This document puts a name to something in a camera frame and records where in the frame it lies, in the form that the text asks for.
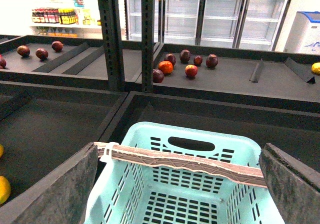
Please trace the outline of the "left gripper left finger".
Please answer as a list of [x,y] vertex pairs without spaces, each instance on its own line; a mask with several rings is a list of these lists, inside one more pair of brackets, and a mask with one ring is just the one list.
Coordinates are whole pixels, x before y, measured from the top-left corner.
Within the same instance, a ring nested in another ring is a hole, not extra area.
[[2,224],[78,224],[98,167],[98,148],[88,143],[0,209]]

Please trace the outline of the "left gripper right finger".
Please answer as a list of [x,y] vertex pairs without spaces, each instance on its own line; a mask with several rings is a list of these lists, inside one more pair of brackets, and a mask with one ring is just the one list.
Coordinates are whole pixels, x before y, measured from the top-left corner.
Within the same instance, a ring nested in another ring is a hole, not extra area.
[[320,173],[267,143],[259,165],[270,195],[286,224],[320,222]]

